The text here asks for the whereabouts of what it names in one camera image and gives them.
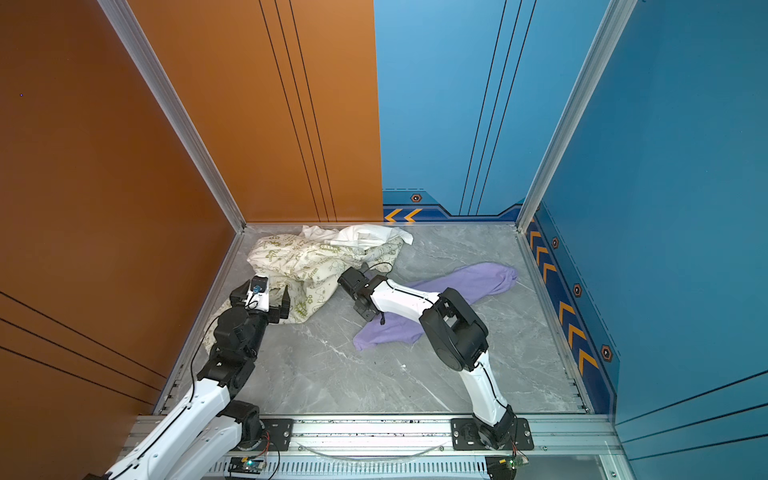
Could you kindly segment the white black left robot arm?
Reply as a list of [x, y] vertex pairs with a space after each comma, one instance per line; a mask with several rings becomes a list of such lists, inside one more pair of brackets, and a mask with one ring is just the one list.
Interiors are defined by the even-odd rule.
[[176, 406], [104, 474], [88, 479], [201, 479], [226, 453], [255, 450], [245, 469], [261, 468], [279, 447], [258, 406], [236, 398], [250, 378], [266, 329], [289, 317], [291, 298], [282, 290], [270, 300], [270, 282], [254, 276], [235, 288], [230, 307], [215, 318], [214, 342], [199, 372]]

